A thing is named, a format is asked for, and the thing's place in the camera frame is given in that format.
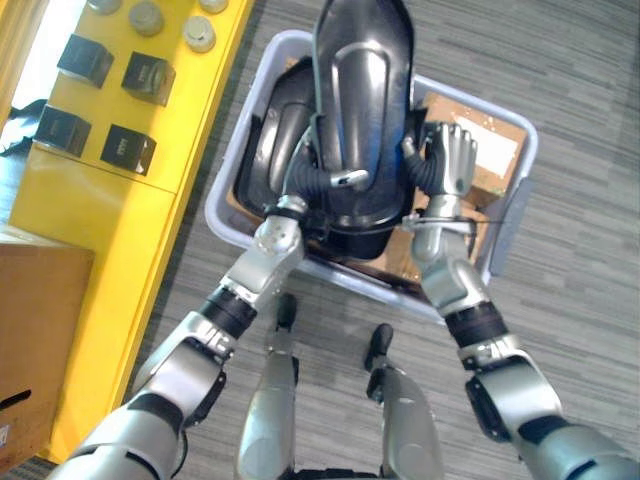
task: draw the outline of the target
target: gray carpet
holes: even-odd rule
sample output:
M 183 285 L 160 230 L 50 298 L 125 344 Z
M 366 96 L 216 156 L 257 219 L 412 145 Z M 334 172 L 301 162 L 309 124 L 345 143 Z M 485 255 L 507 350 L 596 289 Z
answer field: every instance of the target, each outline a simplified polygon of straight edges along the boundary
M 277 32 L 311 29 L 320 2 L 258 1 L 211 134 L 196 187 L 141 352 L 208 294 L 240 253 L 207 228 L 203 204 L 260 55 Z M 501 278 L 491 291 L 563 400 L 566 416 L 639 447 L 638 256 L 640 145 L 635 0 L 407 2 L 417 33 L 416 70 L 517 111 L 541 145 L 536 189 Z M 297 274 L 301 360 L 299 468 L 376 472 L 380 413 L 361 370 L 375 325 L 396 329 L 394 359 L 428 392 L 447 478 L 530 478 L 508 445 L 478 429 L 463 392 L 467 374 L 448 333 L 335 286 Z M 190 433 L 182 479 L 230 479 L 249 396 L 263 365 L 261 317 L 242 338 L 228 385 Z M 31 461 L 4 480 L 41 479 Z

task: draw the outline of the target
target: robotic hand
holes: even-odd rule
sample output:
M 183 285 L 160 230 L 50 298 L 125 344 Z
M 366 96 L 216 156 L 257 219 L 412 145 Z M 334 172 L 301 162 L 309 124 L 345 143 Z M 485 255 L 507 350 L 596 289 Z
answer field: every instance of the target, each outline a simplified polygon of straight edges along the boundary
M 471 186 L 476 144 L 458 125 L 430 125 L 427 161 L 414 135 L 402 142 L 416 186 L 429 195 L 420 217 L 406 218 L 415 232 L 412 257 L 422 288 L 456 340 L 478 423 L 490 439 L 510 441 L 538 480 L 631 480 L 640 466 L 596 430 L 562 417 L 560 400 L 533 359 L 510 334 L 480 276 L 468 261 L 460 199 Z

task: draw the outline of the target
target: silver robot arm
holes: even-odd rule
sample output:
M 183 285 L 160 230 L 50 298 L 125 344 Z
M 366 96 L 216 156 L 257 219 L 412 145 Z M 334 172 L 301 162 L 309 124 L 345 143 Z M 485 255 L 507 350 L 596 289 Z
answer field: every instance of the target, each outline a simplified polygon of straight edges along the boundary
M 296 220 L 305 202 L 283 197 L 207 298 L 142 366 L 133 398 L 109 414 L 48 477 L 51 480 L 165 480 L 179 434 L 202 421 L 224 387 L 237 339 L 304 256 Z
M 405 219 L 415 232 L 412 257 L 422 288 L 445 318 L 458 356 L 473 377 L 467 394 L 485 435 L 511 442 L 537 480 L 631 480 L 639 465 L 593 428 L 571 424 L 533 359 L 510 334 L 480 276 L 468 260 L 459 221 L 460 199 L 471 186 L 476 145 L 458 125 L 430 128 L 427 161 L 412 136 L 402 143 L 410 174 L 431 199 L 420 217 Z

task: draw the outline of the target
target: silver metal part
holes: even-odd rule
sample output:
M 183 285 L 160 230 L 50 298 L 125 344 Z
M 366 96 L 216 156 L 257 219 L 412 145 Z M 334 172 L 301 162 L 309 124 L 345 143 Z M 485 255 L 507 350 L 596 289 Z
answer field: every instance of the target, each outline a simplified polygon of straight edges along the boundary
M 425 217 L 456 218 L 460 215 L 460 197 L 456 195 L 434 195 L 429 199 Z
M 71 457 L 56 467 L 47 480 L 157 480 L 157 477 L 130 456 L 125 447 L 104 445 L 90 455 Z
M 303 258 L 298 221 L 270 215 L 220 284 L 259 312 L 280 292 L 282 283 Z
M 396 368 L 385 368 L 384 372 L 383 476 L 444 479 L 438 434 L 422 390 Z
M 151 372 L 141 393 L 155 393 L 190 417 L 215 384 L 222 366 L 188 343 L 181 343 Z
M 307 202 L 297 195 L 282 195 L 278 199 L 278 207 L 293 210 L 294 212 L 298 212 L 303 215 L 307 213 L 307 210 L 309 210 Z
M 360 185 L 369 179 L 366 170 L 342 170 L 331 173 L 331 187 L 343 188 Z
M 133 384 L 134 391 L 141 390 L 173 351 L 189 338 L 207 346 L 221 362 L 233 354 L 236 345 L 236 340 L 231 335 L 220 330 L 207 317 L 198 312 L 189 312 L 144 362 Z
M 400 146 L 402 147 L 402 154 L 405 158 L 411 157 L 416 153 L 416 146 L 414 145 L 411 137 L 404 137 Z
M 125 405 L 110 413 L 49 479 L 166 480 L 177 448 L 178 437 L 166 421 Z
M 291 334 L 279 330 L 260 384 L 251 398 L 236 457 L 235 478 L 276 480 L 293 470 L 295 439 L 295 372 Z
M 523 357 L 533 364 L 533 360 L 522 350 L 520 339 L 513 334 L 461 348 L 458 357 L 465 368 L 473 369 L 482 369 L 512 357 Z
M 638 463 L 593 428 L 570 425 L 550 433 L 540 444 L 518 438 L 518 453 L 536 480 L 633 480 Z
M 489 300 L 461 233 L 425 223 L 413 237 L 411 254 L 422 272 L 422 289 L 443 317 Z
M 421 217 L 417 213 L 412 213 L 402 219 L 401 228 L 407 232 L 415 232 L 416 230 L 433 227 L 441 227 L 443 230 L 460 233 L 462 235 L 471 235 L 473 233 L 471 224 L 464 220 L 455 221 L 450 218 Z
M 562 416 L 558 395 L 533 362 L 511 362 L 479 372 L 475 378 L 486 389 L 513 439 L 519 438 L 518 428 L 529 420 Z
M 89 6 L 100 15 L 111 15 L 122 5 L 122 0 L 88 0 Z

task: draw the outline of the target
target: cardboard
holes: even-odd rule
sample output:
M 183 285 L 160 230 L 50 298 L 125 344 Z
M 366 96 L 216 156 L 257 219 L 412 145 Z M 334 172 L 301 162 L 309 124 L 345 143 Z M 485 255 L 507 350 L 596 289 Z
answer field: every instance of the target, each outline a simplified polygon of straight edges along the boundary
M 486 207 L 505 196 L 527 138 L 525 130 L 440 94 L 425 102 L 427 122 L 455 122 L 478 142 L 469 203 Z
M 92 262 L 0 226 L 0 474 L 47 445 Z

